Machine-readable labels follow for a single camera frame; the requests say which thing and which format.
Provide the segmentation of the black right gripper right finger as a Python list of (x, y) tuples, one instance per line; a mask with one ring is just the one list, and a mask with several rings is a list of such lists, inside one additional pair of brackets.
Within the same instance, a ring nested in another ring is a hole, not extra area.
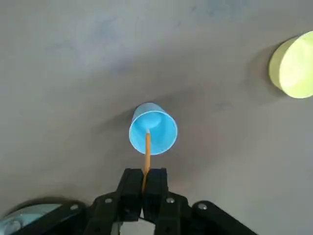
[(212, 202), (201, 200), (190, 206), (186, 197), (170, 192), (164, 168), (147, 174), (143, 213), (155, 225), (155, 235), (256, 234)]

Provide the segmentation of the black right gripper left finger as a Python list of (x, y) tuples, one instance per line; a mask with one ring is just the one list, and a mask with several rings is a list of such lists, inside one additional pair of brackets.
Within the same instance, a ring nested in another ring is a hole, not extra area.
[(123, 222), (141, 213), (143, 173), (124, 170), (115, 191), (100, 195), (89, 206), (67, 201), (29, 224), (31, 235), (118, 235)]

